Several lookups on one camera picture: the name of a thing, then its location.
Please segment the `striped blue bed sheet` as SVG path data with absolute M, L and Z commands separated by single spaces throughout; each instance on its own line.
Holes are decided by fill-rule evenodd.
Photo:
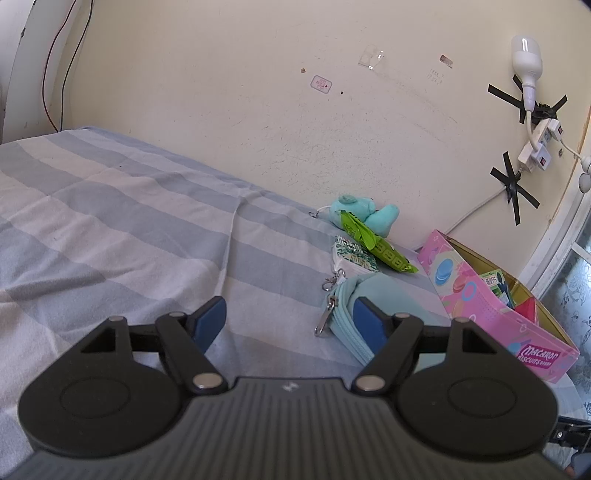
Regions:
M 325 327 L 339 230 L 308 208 L 95 128 L 1 147 L 1 475 L 5 479 L 586 479 L 545 449 L 541 379 L 417 273 L 383 268 L 429 312 L 389 393 Z M 155 321 L 226 302 L 191 393 Z

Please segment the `teal plush teddy bear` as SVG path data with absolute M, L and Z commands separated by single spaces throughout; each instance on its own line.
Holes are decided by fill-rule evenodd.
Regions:
M 318 208 L 308 213 L 308 215 L 318 218 L 324 211 L 328 212 L 329 221 L 341 230 L 344 230 L 341 212 L 345 211 L 355 215 L 370 231 L 382 238 L 389 236 L 394 222 L 400 215 L 400 209 L 394 204 L 387 204 L 382 208 L 377 208 L 372 198 L 356 197 L 349 194 L 339 196 L 331 205 Z

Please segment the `light teal fabric pouch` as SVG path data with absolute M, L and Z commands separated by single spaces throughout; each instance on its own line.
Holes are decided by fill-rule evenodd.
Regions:
M 389 316 L 405 312 L 418 317 L 428 326 L 451 325 L 447 315 L 441 317 L 429 312 L 385 274 L 373 273 L 346 280 L 327 295 L 325 327 L 362 366 L 366 366 L 374 354 L 353 323 L 353 305 L 360 297 L 368 298 Z

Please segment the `floral small coin pouch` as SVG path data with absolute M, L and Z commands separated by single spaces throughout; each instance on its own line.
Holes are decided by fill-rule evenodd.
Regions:
M 378 271 L 375 257 L 365 248 L 355 241 L 335 236 L 332 243 L 332 276 L 325 280 L 322 289 L 329 292 L 346 280 Z

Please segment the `pink macaron biscuit tin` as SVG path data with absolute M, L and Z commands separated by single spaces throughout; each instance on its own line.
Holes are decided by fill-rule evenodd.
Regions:
M 474 321 L 541 379 L 558 382 L 578 360 L 578 348 L 553 315 L 519 280 L 485 257 L 435 230 L 418 261 L 450 317 Z M 480 278 L 495 269 L 503 272 L 515 306 L 536 299 L 538 325 L 502 303 Z

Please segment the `black tape cross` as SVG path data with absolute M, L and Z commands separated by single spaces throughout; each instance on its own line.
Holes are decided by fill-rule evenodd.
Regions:
M 521 224 L 519 198 L 523 197 L 535 209 L 539 208 L 540 202 L 520 184 L 522 170 L 520 168 L 517 170 L 514 169 L 508 151 L 503 153 L 503 163 L 505 172 L 493 167 L 490 171 L 490 175 L 503 185 L 503 191 L 507 195 L 507 202 L 513 208 L 515 225 L 519 226 Z

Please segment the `white light bulb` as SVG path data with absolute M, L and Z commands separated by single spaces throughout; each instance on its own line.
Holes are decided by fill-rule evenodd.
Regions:
M 543 73 L 541 49 L 536 40 L 517 35 L 512 39 L 512 66 L 522 83 L 524 108 L 533 112 L 536 105 L 536 83 Z

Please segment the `magenta zip wallet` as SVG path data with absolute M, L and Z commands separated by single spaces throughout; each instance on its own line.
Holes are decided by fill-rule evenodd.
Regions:
M 534 297 L 529 297 L 524 300 L 522 303 L 515 306 L 514 311 L 519 315 L 523 316 L 525 319 L 530 321 L 531 323 L 538 325 L 538 313 L 537 313 L 537 304 L 536 299 Z

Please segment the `black upper tape strips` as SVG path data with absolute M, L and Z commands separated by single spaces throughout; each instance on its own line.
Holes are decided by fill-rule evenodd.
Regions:
M 525 123 L 526 109 L 525 109 L 525 98 L 524 90 L 520 77 L 516 74 L 512 78 L 513 83 L 517 86 L 521 93 L 519 98 L 510 95 L 509 93 L 497 88 L 496 86 L 489 84 L 488 92 L 497 98 L 505 101 L 506 103 L 513 105 L 519 110 L 519 122 Z M 532 125 L 537 126 L 542 120 L 546 119 L 557 119 L 559 110 L 568 102 L 568 97 L 564 95 L 558 102 L 553 105 L 545 103 L 535 102 L 535 108 L 532 112 Z

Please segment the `white power strip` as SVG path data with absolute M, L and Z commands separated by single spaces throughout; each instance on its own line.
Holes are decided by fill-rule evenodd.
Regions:
M 518 156 L 518 164 L 522 170 L 533 172 L 535 168 L 546 171 L 551 162 L 552 156 L 548 150 L 552 140 L 559 142 L 562 139 L 562 125 L 558 119 L 543 119 L 535 127 L 532 138 L 537 144 L 534 149 L 528 141 Z

